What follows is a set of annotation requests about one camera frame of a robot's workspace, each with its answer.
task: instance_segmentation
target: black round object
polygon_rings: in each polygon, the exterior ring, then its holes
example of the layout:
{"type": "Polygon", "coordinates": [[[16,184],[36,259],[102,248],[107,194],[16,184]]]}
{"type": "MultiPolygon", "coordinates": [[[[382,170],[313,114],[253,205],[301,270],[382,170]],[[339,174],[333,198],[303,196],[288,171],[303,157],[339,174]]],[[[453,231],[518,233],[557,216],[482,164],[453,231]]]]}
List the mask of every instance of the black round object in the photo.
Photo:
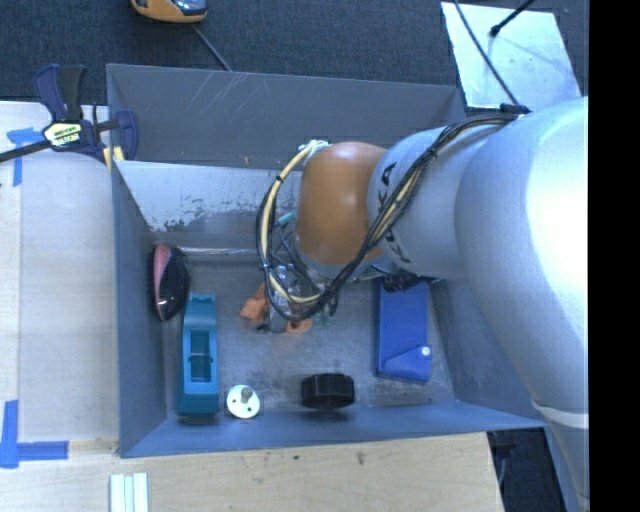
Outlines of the black round object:
{"type": "Polygon", "coordinates": [[[302,381],[302,405],[312,409],[338,409],[355,401],[353,379],[341,373],[312,375],[302,381]]]}

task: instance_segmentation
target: black carpet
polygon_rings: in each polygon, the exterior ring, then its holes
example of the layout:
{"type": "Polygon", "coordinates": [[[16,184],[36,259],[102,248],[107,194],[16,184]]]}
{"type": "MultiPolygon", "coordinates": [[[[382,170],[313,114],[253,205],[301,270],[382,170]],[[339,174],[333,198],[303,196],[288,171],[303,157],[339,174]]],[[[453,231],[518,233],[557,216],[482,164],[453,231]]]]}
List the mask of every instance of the black carpet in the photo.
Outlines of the black carpet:
{"type": "MultiPolygon", "coordinates": [[[[198,28],[234,71],[460,85],[435,0],[209,3],[198,28]]],[[[522,2],[466,3],[516,8],[522,2]]],[[[589,0],[538,0],[530,9],[555,15],[588,95],[589,0]]],[[[107,63],[224,69],[192,26],[150,22],[128,0],[0,0],[0,45],[1,100],[36,101],[34,73],[51,63],[85,65],[81,101],[99,105],[107,104],[107,63]]],[[[542,430],[489,439],[507,512],[565,511],[542,430]]]]}

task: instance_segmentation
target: clamp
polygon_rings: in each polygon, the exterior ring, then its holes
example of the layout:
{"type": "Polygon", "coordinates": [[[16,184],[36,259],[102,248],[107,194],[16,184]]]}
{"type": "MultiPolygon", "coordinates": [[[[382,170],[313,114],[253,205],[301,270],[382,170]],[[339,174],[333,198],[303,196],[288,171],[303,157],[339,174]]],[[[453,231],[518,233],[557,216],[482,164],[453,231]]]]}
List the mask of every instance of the clamp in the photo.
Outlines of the clamp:
{"type": "Polygon", "coordinates": [[[36,95],[51,114],[51,123],[42,130],[43,140],[0,153],[0,162],[52,149],[88,155],[110,166],[110,152],[100,140],[100,134],[116,128],[120,132],[123,156],[128,160],[134,158],[138,149],[138,126],[131,110],[120,110],[115,118],[98,123],[94,105],[93,123],[83,118],[79,89],[85,73],[84,66],[58,64],[50,64],[36,73],[36,95]]]}

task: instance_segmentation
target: black wire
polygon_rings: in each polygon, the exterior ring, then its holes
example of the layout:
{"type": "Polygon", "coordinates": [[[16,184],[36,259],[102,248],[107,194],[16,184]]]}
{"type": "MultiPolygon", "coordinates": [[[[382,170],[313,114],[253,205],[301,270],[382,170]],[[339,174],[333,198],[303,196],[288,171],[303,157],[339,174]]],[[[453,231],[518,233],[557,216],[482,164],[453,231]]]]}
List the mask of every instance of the black wire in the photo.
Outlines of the black wire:
{"type": "Polygon", "coordinates": [[[377,246],[378,242],[386,235],[386,233],[390,229],[393,228],[395,223],[402,217],[404,212],[410,206],[417,190],[419,189],[420,183],[424,179],[424,175],[427,168],[429,167],[430,162],[434,158],[437,158],[438,153],[445,146],[455,140],[457,136],[471,128],[491,124],[504,125],[510,123],[518,117],[519,114],[512,113],[477,115],[445,127],[442,132],[440,132],[440,135],[437,137],[436,141],[429,148],[427,148],[427,150],[411,165],[411,167],[400,180],[400,183],[391,193],[389,199],[381,206],[380,211],[378,212],[376,219],[371,224],[356,257],[340,270],[338,275],[327,285],[325,290],[320,294],[318,300],[315,301],[311,306],[305,304],[295,304],[291,305],[291,311],[284,311],[283,308],[281,308],[280,305],[277,304],[277,301],[275,300],[274,290],[272,289],[270,283],[270,277],[272,276],[271,270],[273,268],[271,256],[269,255],[271,233],[267,242],[267,254],[263,253],[260,243],[261,219],[264,215],[264,208],[266,206],[267,198],[270,196],[271,192],[273,191],[273,187],[276,185],[276,182],[274,181],[271,187],[269,187],[269,190],[265,194],[262,203],[258,208],[258,214],[256,216],[256,246],[258,257],[260,259],[260,265],[265,276],[267,297],[269,297],[271,304],[278,312],[278,314],[280,314],[286,320],[301,321],[305,318],[309,318],[315,315],[320,311],[325,310],[325,308],[328,308],[329,316],[333,316],[338,307],[340,290],[347,283],[349,278],[353,275],[353,273],[362,263],[367,254],[369,254],[371,250],[373,250],[377,246]],[[402,188],[409,182],[409,180],[412,179],[415,179],[415,181],[408,195],[404,200],[398,202],[397,198],[402,188]],[[380,230],[380,226],[382,222],[384,222],[386,214],[394,204],[398,204],[398,208],[392,215],[388,225],[383,230],[380,230]]]}
{"type": "Polygon", "coordinates": [[[498,24],[494,25],[493,27],[491,27],[491,30],[489,31],[489,34],[491,35],[491,37],[496,37],[500,33],[500,31],[504,27],[506,27],[508,23],[511,22],[511,20],[513,20],[514,18],[519,16],[520,13],[522,13],[527,7],[529,7],[535,1],[536,0],[527,0],[524,4],[522,4],[515,11],[513,11],[511,14],[509,14],[509,16],[507,16],[505,19],[503,19],[500,23],[498,23],[498,24]]]}
{"type": "Polygon", "coordinates": [[[489,69],[491,70],[491,72],[493,73],[493,76],[495,76],[496,80],[500,83],[500,86],[502,87],[502,89],[504,90],[504,92],[507,94],[507,96],[509,96],[509,98],[511,99],[511,101],[513,102],[514,105],[518,105],[521,106],[523,109],[526,109],[527,111],[529,111],[529,109],[527,107],[525,107],[524,105],[522,105],[517,98],[514,96],[514,94],[511,92],[511,90],[509,89],[509,87],[507,86],[507,84],[505,83],[505,81],[502,79],[502,77],[500,76],[500,74],[498,73],[498,70],[494,67],[493,63],[491,62],[491,60],[489,59],[489,56],[486,54],[486,52],[482,49],[482,46],[480,45],[480,42],[478,41],[478,39],[476,38],[476,35],[473,33],[473,30],[471,30],[471,26],[469,25],[469,22],[467,21],[466,16],[464,15],[464,13],[462,12],[462,8],[460,7],[460,4],[458,3],[458,0],[453,0],[453,3],[456,6],[456,9],[458,10],[458,14],[460,15],[460,19],[462,20],[462,23],[464,24],[465,28],[467,29],[467,32],[469,33],[469,36],[471,37],[471,40],[473,41],[473,43],[476,45],[476,48],[478,49],[478,51],[480,52],[480,55],[482,55],[482,58],[484,59],[484,61],[487,63],[487,66],[489,66],[489,69]]]}
{"type": "Polygon", "coordinates": [[[198,27],[196,27],[194,24],[192,24],[191,27],[193,28],[193,30],[195,30],[196,34],[198,34],[198,37],[200,37],[200,39],[202,39],[202,42],[204,42],[204,44],[207,46],[207,48],[209,48],[209,50],[211,50],[211,53],[213,53],[215,55],[215,57],[218,59],[220,64],[222,64],[222,67],[226,71],[231,71],[231,68],[229,67],[229,64],[227,64],[227,62],[222,58],[222,55],[220,55],[220,52],[218,52],[218,50],[215,49],[215,47],[209,42],[209,40],[205,37],[205,35],[202,33],[202,31],[198,27]]]}

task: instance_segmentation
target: gray bin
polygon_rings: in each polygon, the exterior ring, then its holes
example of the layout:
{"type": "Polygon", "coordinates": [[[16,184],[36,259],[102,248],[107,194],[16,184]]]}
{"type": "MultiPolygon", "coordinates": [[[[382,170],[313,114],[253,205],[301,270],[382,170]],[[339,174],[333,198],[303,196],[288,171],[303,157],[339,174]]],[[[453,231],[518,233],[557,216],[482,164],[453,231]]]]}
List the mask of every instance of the gray bin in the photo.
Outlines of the gray bin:
{"type": "MultiPolygon", "coordinates": [[[[376,295],[346,287],[327,325],[300,335],[257,331],[240,317],[261,280],[256,209],[276,173],[312,138],[390,147],[464,117],[453,87],[110,65],[109,107],[132,109],[135,161],[113,170],[122,457],[377,441],[544,425],[464,281],[430,285],[427,384],[375,375],[376,295]],[[234,385],[260,413],[175,412],[181,318],[161,323],[149,298],[154,244],[189,248],[192,291],[215,294],[221,409],[234,385]],[[341,372],[356,402],[300,404],[303,378],[341,372]]],[[[294,208],[300,173],[280,194],[294,208]]]]}

